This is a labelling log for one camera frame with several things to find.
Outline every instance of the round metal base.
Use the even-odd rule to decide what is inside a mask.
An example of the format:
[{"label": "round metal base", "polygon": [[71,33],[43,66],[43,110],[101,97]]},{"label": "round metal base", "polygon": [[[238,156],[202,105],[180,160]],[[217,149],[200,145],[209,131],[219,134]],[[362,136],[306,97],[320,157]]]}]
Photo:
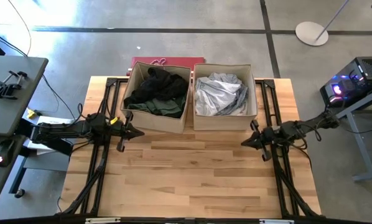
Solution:
[{"label": "round metal base", "polygon": [[321,46],[328,41],[327,30],[316,40],[324,29],[321,25],[314,22],[301,22],[295,28],[295,34],[300,41],[311,46]]}]

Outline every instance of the cardboard box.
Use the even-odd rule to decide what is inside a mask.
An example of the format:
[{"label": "cardboard box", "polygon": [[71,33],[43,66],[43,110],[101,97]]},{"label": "cardboard box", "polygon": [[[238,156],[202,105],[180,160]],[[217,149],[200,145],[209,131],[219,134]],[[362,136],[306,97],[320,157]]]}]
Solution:
[{"label": "cardboard box", "polygon": [[179,66],[158,66],[158,65],[151,65],[142,62],[136,62],[134,68],[132,69],[131,77],[128,80],[127,87],[125,89],[124,99],[131,96],[132,91],[139,88],[141,83],[149,77],[147,70],[151,67],[162,68],[171,75],[178,74],[184,80],[188,82],[188,92],[186,98],[186,104],[184,108],[184,112],[180,119],[170,118],[166,116],[157,116],[154,114],[150,114],[148,112],[139,111],[139,110],[128,110],[124,107],[124,101],[121,102],[120,110],[126,114],[128,111],[132,112],[134,115],[133,120],[131,121],[132,125],[137,128],[146,128],[146,129],[153,129],[157,131],[167,131],[170,133],[182,133],[185,127],[186,121],[186,114],[187,114],[187,107],[188,101],[190,99],[189,92],[191,86],[191,79],[190,79],[190,68],[186,67],[179,67]]},{"label": "cardboard box", "polygon": [[[195,85],[200,77],[208,77],[211,73],[234,74],[248,87],[247,115],[244,116],[201,116],[195,111]],[[196,64],[193,74],[193,127],[194,130],[246,130],[258,113],[255,81],[250,65],[215,65]]]}]

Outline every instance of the white cable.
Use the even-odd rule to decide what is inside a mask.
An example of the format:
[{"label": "white cable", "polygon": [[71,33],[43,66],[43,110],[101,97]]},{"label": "white cable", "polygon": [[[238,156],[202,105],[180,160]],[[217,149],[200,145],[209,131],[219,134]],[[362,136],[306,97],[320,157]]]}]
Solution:
[{"label": "white cable", "polygon": [[30,30],[29,30],[29,27],[27,26],[26,22],[24,22],[23,17],[20,15],[19,11],[17,11],[16,7],[14,7],[11,0],[7,0],[7,1],[12,5],[13,9],[17,12],[17,15],[19,15],[20,19],[23,21],[23,24],[27,29],[27,32],[29,33],[30,44],[29,44],[29,50],[27,51],[27,55],[28,55],[30,53],[30,49],[31,49],[31,33],[30,33]]}]

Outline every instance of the dark green clothing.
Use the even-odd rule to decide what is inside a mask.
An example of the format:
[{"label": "dark green clothing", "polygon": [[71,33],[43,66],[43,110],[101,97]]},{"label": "dark green clothing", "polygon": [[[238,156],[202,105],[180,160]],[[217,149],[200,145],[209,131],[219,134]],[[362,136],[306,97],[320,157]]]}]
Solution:
[{"label": "dark green clothing", "polygon": [[154,98],[145,103],[130,104],[127,109],[141,110],[154,115],[167,116],[170,118],[180,118],[184,112],[185,103],[186,95],[168,101],[161,101]]}]

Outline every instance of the wooden table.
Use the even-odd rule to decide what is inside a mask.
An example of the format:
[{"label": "wooden table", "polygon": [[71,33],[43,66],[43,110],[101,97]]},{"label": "wooden table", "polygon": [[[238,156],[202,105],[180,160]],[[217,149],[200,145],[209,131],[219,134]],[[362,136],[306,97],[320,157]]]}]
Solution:
[{"label": "wooden table", "polygon": [[[91,77],[83,114],[98,109],[106,79]],[[299,119],[291,80],[274,80],[282,121]],[[125,87],[121,86],[116,113],[122,119],[119,107]],[[257,119],[263,128],[266,120],[259,87],[256,92]],[[119,138],[111,138],[98,215],[280,218],[272,161],[263,162],[261,151],[240,146],[251,131],[194,131],[192,106],[188,108],[183,134],[143,130],[146,135],[127,142],[124,153],[116,150]],[[85,185],[92,147],[71,156],[60,200],[62,209]],[[313,211],[320,213],[309,160],[296,149],[290,149],[289,159],[296,189]],[[288,191],[285,193],[291,211]],[[92,193],[88,210],[94,197]]]}]

